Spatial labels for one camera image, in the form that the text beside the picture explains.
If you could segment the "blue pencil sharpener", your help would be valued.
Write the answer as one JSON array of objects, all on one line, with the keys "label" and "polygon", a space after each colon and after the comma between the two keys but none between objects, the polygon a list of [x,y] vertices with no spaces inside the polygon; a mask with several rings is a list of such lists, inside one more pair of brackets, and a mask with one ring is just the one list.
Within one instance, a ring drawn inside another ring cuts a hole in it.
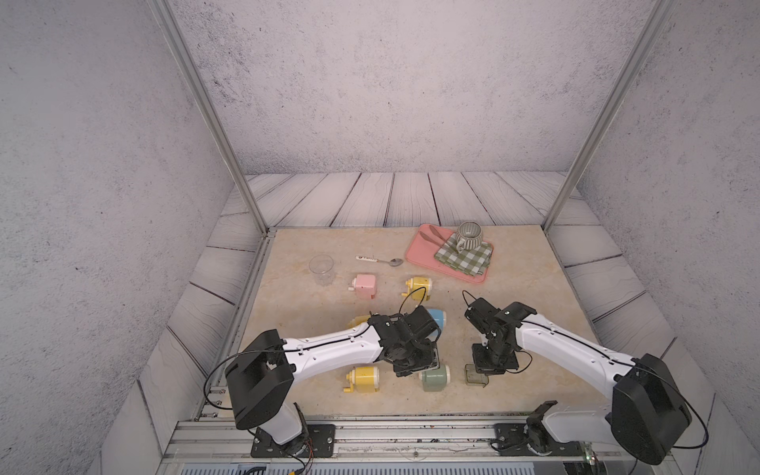
[{"label": "blue pencil sharpener", "polygon": [[437,324],[437,326],[443,330],[445,328],[445,324],[447,323],[447,312],[439,309],[433,309],[433,308],[427,308],[427,311]]}]

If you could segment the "yellow sharpener front row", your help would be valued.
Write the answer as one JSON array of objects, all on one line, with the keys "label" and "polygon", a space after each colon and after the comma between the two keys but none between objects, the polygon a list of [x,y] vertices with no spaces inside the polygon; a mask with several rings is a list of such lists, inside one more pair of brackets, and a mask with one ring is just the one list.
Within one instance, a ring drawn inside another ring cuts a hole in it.
[{"label": "yellow sharpener front row", "polygon": [[375,366],[355,367],[346,374],[344,393],[370,394],[379,391],[380,372]]}]

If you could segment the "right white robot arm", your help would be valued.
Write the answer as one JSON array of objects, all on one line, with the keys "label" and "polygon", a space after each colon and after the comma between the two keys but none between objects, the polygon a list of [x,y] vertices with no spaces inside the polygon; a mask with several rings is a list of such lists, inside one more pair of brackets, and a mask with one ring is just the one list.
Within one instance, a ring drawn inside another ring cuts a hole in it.
[{"label": "right white robot arm", "polygon": [[465,319],[481,334],[473,364],[485,376],[519,374],[518,356],[540,355],[578,376],[605,403],[588,409],[542,403],[526,419],[521,446],[538,456],[560,443],[614,443],[635,460],[658,465],[674,449],[699,412],[681,393],[659,357],[630,356],[594,344],[521,302],[500,309],[463,291]]}]

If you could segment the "yellow sharpener back row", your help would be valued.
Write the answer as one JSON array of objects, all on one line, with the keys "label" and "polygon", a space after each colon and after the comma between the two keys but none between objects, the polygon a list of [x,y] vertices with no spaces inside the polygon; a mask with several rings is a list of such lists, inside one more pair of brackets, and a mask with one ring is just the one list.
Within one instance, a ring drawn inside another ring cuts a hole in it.
[{"label": "yellow sharpener back row", "polygon": [[415,276],[405,282],[406,291],[402,294],[404,298],[412,298],[417,302],[425,302],[431,299],[431,289],[433,289],[433,279],[423,276]]}]

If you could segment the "pink pencil sharpener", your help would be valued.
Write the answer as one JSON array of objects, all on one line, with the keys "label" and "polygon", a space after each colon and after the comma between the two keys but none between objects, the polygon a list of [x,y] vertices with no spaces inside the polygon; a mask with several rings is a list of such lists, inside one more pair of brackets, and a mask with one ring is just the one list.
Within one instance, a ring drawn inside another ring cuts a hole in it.
[{"label": "pink pencil sharpener", "polygon": [[377,278],[374,274],[356,274],[348,290],[363,300],[373,300],[377,293]]}]

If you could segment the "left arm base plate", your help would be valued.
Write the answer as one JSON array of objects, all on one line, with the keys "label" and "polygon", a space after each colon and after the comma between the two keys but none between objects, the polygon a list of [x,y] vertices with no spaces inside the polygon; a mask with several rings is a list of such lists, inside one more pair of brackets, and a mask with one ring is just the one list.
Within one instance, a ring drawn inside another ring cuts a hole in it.
[{"label": "left arm base plate", "polygon": [[335,425],[306,425],[306,429],[301,435],[297,435],[295,439],[289,443],[284,443],[284,445],[276,443],[271,435],[258,427],[251,434],[253,435],[252,458],[288,458],[294,456],[307,459],[330,458],[334,455]]}]

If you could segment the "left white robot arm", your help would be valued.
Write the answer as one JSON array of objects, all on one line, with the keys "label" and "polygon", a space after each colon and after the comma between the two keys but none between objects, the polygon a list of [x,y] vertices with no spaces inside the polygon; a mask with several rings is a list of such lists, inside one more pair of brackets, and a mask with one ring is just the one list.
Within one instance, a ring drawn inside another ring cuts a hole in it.
[{"label": "left white robot arm", "polygon": [[236,429],[257,429],[282,450],[295,450],[309,435],[302,411],[288,401],[297,384],[346,366],[386,362],[398,377],[439,366],[443,330],[419,304],[407,314],[372,314],[341,332],[283,338],[262,332],[244,350],[218,364],[225,370]]}]

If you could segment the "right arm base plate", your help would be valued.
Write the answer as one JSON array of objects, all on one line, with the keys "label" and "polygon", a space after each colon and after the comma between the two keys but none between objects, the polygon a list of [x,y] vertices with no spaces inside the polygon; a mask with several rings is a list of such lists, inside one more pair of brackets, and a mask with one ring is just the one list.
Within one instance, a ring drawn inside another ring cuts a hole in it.
[{"label": "right arm base plate", "polygon": [[579,443],[559,443],[546,429],[529,424],[494,425],[495,438],[490,442],[500,456],[580,457]]}]

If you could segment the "green pencil sharpener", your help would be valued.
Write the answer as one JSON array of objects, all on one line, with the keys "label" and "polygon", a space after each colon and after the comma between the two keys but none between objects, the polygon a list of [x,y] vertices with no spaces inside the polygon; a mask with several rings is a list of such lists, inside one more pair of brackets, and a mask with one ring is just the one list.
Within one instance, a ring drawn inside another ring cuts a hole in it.
[{"label": "green pencil sharpener", "polygon": [[451,380],[449,366],[441,364],[438,368],[425,370],[420,373],[420,380],[424,392],[441,392],[447,388]]}]

